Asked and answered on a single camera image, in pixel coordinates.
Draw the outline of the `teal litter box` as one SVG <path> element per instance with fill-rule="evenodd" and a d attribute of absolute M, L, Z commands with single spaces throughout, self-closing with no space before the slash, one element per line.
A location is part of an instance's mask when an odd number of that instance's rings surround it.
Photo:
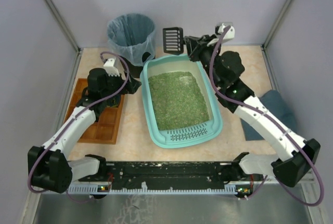
<path fill-rule="evenodd" d="M 149 60 L 140 81 L 150 137 L 157 146 L 194 146 L 222 131 L 220 109 L 200 62 L 186 55 Z"/>

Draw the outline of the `black mounting rail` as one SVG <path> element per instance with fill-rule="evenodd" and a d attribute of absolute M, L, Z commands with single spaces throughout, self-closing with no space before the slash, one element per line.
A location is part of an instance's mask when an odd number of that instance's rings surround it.
<path fill-rule="evenodd" d="M 226 194 L 250 196 L 266 176 L 246 175 L 235 162 L 107 162 L 85 157 L 43 162 L 32 186 L 54 193 Z"/>

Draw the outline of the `blue trash bag liner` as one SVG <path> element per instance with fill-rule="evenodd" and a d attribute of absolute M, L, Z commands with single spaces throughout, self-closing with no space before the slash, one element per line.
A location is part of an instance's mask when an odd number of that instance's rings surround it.
<path fill-rule="evenodd" d="M 118 16 L 107 24 L 107 43 L 109 49 L 138 65 L 143 53 L 156 55 L 156 25 L 142 14 Z"/>

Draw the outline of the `black litter scoop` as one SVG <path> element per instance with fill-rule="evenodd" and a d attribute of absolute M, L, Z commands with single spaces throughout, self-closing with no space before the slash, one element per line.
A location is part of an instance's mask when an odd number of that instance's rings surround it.
<path fill-rule="evenodd" d="M 167 54 L 181 55 L 184 52 L 183 29 L 180 27 L 163 28 L 163 51 Z"/>

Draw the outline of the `wooden compartment tray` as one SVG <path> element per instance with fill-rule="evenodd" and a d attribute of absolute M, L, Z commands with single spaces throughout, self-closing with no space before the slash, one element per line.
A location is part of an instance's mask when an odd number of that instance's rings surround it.
<path fill-rule="evenodd" d="M 79 78 L 72 92 L 64 122 L 72 114 L 76 103 L 81 98 L 83 89 L 87 87 L 87 79 Z M 120 95 L 113 100 L 111 107 L 106 107 L 99 120 L 91 125 L 81 136 L 78 143 L 116 144 L 120 126 L 121 113 L 125 95 Z"/>

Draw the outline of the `black trash bin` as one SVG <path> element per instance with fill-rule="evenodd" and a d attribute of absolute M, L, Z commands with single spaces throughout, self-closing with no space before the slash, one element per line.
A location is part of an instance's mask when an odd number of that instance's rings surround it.
<path fill-rule="evenodd" d="M 151 53 L 145 52 L 145 53 L 143 53 L 143 55 L 139 59 L 140 64 L 138 64 L 138 65 L 134 65 L 131 62 L 129 62 L 127 59 L 125 59 L 125 62 L 126 62 L 128 68 L 129 68 L 129 71 L 130 71 L 130 75 L 133 78 L 139 78 L 145 63 L 147 61 L 151 60 L 151 59 L 154 59 L 155 57 L 156 56 L 153 56 Z"/>

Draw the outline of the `green cat litter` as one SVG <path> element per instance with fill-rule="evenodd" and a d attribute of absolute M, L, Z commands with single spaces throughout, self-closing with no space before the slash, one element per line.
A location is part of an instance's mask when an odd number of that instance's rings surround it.
<path fill-rule="evenodd" d="M 208 108 L 190 72 L 169 72 L 148 79 L 159 130 L 185 128 L 208 121 Z"/>

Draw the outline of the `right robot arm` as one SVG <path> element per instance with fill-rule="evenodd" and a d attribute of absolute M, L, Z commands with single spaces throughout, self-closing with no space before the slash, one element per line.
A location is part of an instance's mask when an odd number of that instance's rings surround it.
<path fill-rule="evenodd" d="M 244 152 L 234 163 L 244 174 L 274 176 L 279 182 L 294 187 L 315 163 L 321 145 L 315 139 L 305 140 L 287 128 L 265 107 L 254 92 L 240 79 L 245 68 L 239 53 L 225 51 L 212 57 L 210 44 L 216 35 L 184 37 L 191 61 L 201 62 L 220 104 L 249 124 L 275 150 L 274 155 Z"/>

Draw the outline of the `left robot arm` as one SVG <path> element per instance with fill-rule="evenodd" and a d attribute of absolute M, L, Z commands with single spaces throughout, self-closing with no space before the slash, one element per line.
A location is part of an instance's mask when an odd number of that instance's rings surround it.
<path fill-rule="evenodd" d="M 125 72 L 125 78 L 122 78 L 108 74 L 103 68 L 90 70 L 87 86 L 70 117 L 47 142 L 28 151 L 29 190 L 64 193 L 74 181 L 87 176 L 102 176 L 106 172 L 105 158 L 91 154 L 76 161 L 67 158 L 81 136 L 99 120 L 115 98 L 134 94 L 140 86 L 140 81 L 129 72 Z"/>

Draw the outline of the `dark green item in tray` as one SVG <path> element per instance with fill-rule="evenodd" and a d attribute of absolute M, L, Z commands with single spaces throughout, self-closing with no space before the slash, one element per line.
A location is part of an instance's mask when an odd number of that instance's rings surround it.
<path fill-rule="evenodd" d="M 114 96 L 114 97 L 106 100 L 107 107 L 111 107 L 111 108 L 118 108 L 120 102 L 121 102 L 120 95 Z"/>

